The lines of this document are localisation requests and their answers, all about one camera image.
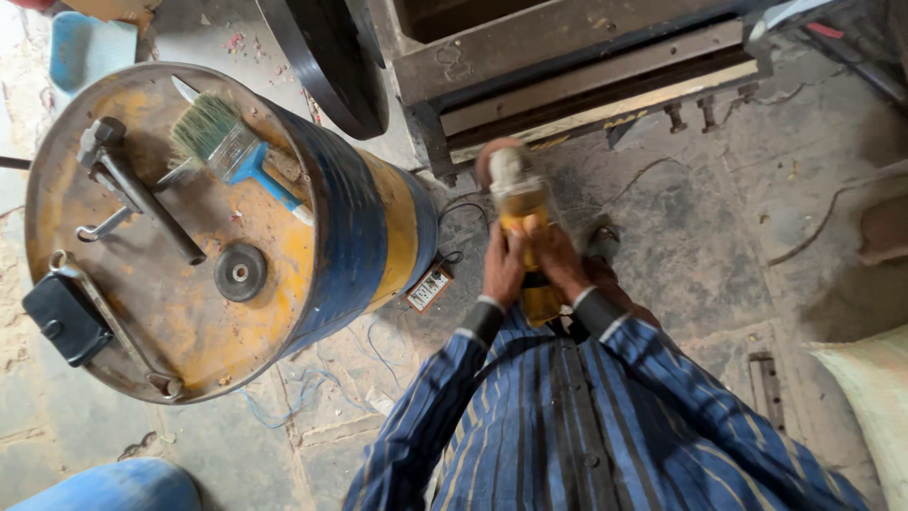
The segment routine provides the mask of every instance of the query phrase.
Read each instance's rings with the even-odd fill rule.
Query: power socket
[[[441,268],[436,268],[422,276],[420,281],[407,292],[405,298],[411,307],[422,313],[432,305],[432,302],[450,283],[450,275]]]

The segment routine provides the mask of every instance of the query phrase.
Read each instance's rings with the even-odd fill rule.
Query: striped shirt
[[[478,302],[395,405],[343,509],[423,509],[442,458],[432,509],[866,509],[663,331],[599,292],[575,318],[569,336]]]

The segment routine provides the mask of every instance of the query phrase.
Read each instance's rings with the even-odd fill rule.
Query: hand
[[[524,230],[533,245],[533,254],[548,282],[561,292],[565,305],[572,306],[577,298],[591,286],[587,272],[574,252],[570,238],[561,227],[540,225],[536,215],[524,218]]]
[[[489,249],[486,250],[486,271],[482,281],[482,294],[494,299],[507,309],[517,300],[523,276],[523,251],[527,237],[520,231],[511,231],[505,238],[501,223],[489,227]]]

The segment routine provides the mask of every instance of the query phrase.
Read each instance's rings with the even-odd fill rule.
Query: blue brush handle
[[[267,151],[267,143],[262,143],[256,147],[252,154],[246,158],[246,161],[240,165],[236,174],[233,175],[231,184],[239,183],[243,179],[249,177],[255,178],[256,181],[261,183],[262,186],[268,190],[268,193],[278,199],[278,201],[289,209],[294,216],[299,218],[304,224],[312,225],[312,213],[309,211],[309,208],[303,205],[300,199],[287,191],[287,188],[284,188],[283,185],[278,183],[276,179],[268,175],[268,173],[262,169],[262,161],[264,161],[265,153]]]

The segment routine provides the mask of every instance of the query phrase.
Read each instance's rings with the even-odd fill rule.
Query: man's left hand
[[[520,295],[520,286],[527,272],[523,266],[527,237],[522,231],[511,230],[506,238],[500,222],[489,226],[489,237],[482,294],[507,309]]]

